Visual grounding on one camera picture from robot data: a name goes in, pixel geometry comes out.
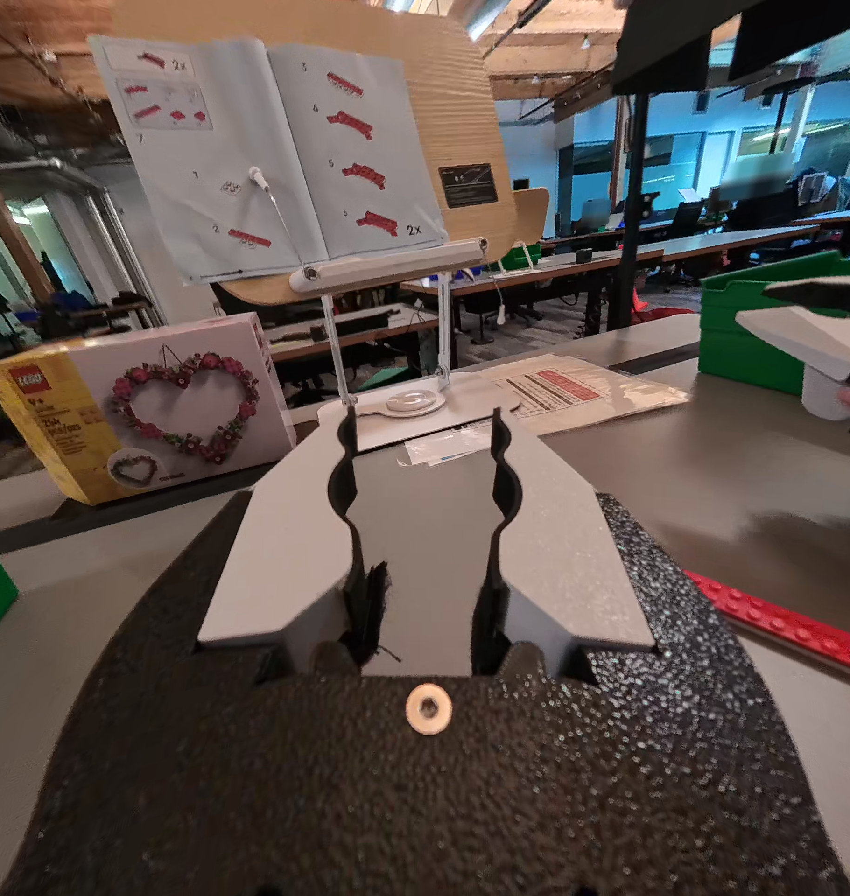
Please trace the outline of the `office desk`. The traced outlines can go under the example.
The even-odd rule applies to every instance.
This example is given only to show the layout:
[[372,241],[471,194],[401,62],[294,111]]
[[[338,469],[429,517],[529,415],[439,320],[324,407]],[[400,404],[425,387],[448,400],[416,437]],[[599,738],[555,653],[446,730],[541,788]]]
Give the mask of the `office desk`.
[[568,297],[586,297],[583,311],[583,335],[599,333],[602,296],[611,294],[618,281],[621,251],[594,252],[590,259],[578,261],[576,253],[542,257],[536,263],[508,271],[500,263],[494,267],[480,267],[475,273],[450,277],[453,320],[460,327],[460,311],[478,318],[476,344],[487,344],[492,339],[485,325],[493,319],[492,327],[500,326],[500,311],[504,318],[520,316],[531,326],[536,315],[535,306],[541,301]]
[[822,225],[815,230],[780,228],[732,231],[664,244],[658,268],[647,282],[698,284],[708,277],[736,273],[768,263],[802,259],[821,252],[850,255],[850,224]]

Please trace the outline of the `red lego baseplate frame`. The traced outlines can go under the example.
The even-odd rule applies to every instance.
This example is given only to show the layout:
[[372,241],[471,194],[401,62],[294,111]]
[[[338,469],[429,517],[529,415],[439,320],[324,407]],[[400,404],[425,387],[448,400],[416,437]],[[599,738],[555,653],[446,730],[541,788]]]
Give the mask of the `red lego baseplate frame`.
[[850,670],[850,633],[704,575],[691,571],[686,575],[729,621],[818,661]]

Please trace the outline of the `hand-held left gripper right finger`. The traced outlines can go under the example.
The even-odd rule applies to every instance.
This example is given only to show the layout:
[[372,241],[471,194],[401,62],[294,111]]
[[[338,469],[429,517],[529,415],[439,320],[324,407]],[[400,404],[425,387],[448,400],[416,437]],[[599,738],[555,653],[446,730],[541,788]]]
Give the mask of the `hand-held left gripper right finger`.
[[534,645],[553,678],[588,651],[654,652],[593,486],[502,408],[489,453],[501,519],[472,614],[472,675],[498,674],[514,644]]

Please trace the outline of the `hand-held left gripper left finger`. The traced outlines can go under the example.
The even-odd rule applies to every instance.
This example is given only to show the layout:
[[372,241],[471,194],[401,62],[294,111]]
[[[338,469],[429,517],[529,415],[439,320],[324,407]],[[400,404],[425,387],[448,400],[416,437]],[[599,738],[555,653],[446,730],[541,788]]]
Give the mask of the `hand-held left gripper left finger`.
[[253,487],[201,623],[202,649],[263,646],[311,666],[341,644],[358,666],[373,658],[385,610],[384,569],[365,567],[357,527],[353,407],[325,422]]

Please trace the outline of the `lego set box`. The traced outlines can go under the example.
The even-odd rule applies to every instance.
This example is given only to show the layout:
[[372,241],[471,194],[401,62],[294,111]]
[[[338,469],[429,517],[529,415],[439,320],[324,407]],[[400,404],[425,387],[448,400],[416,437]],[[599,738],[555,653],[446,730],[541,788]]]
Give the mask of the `lego set box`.
[[0,405],[68,498],[99,505],[278,462],[296,432],[254,313],[48,342]]

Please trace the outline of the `lego instruction booklet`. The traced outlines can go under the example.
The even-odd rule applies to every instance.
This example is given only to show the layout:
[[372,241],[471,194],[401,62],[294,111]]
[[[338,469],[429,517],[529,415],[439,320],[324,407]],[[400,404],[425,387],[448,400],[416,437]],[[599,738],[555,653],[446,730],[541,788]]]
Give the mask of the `lego instruction booklet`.
[[189,282],[449,241],[401,61],[259,39],[89,43]]

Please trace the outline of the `black metal frame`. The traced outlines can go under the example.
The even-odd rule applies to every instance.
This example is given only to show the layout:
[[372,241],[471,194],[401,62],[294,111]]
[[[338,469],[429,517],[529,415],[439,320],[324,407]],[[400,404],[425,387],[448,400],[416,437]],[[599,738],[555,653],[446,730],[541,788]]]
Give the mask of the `black metal frame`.
[[652,95],[699,91],[709,68],[712,32],[739,16],[731,81],[850,29],[850,1],[634,1],[627,6],[611,74],[612,92],[633,98],[625,233],[609,330],[631,323],[642,195],[644,144]]

